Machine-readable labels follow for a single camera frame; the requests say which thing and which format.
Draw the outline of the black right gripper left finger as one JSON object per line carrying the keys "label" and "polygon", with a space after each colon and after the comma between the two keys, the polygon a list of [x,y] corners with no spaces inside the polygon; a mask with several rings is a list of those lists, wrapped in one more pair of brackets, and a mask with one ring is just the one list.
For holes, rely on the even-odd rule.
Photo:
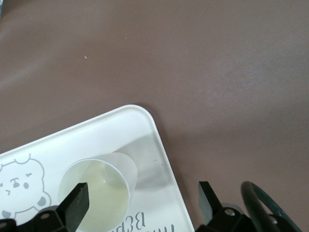
{"label": "black right gripper left finger", "polygon": [[57,207],[57,213],[68,232],[75,232],[89,209],[88,184],[79,183]]}

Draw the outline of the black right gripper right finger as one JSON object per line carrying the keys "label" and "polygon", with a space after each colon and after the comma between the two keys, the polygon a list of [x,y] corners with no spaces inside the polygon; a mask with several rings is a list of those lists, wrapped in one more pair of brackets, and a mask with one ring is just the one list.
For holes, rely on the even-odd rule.
{"label": "black right gripper right finger", "polygon": [[223,208],[208,181],[200,181],[198,185],[199,208],[206,226],[220,227],[220,213]]}

